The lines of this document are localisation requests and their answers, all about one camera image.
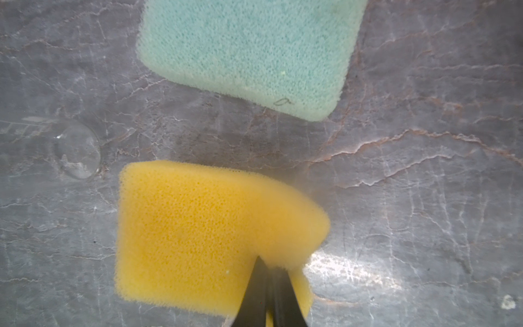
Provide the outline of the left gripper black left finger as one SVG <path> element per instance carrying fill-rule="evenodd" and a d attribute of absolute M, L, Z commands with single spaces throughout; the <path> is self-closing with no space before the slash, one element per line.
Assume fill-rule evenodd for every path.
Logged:
<path fill-rule="evenodd" d="M 257 257 L 232 327 L 266 327 L 268 285 L 269 269 L 261 257 Z"/>

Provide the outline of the green sponge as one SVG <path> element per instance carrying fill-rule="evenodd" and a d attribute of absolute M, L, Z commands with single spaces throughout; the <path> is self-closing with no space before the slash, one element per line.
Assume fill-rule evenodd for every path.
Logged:
<path fill-rule="evenodd" d="M 339 103 L 366 1 L 146 1 L 138 57 L 174 83 L 306 121 Z"/>

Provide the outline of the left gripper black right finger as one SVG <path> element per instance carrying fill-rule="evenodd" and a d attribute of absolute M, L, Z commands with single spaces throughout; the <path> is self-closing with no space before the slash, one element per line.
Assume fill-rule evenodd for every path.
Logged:
<path fill-rule="evenodd" d="M 289 273 L 283 268 L 270 271 L 269 310 L 273 326 L 308 327 L 300 310 Z"/>

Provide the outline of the yellow sponge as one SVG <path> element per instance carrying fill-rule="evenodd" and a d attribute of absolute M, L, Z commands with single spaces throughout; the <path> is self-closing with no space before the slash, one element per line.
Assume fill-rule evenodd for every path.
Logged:
<path fill-rule="evenodd" d="M 257 257 L 285 269 L 306 319 L 305 264 L 327 237 L 327 213 L 298 190 L 253 172 L 170 161 L 119 175 L 115 283 L 128 301 L 238 314 Z"/>

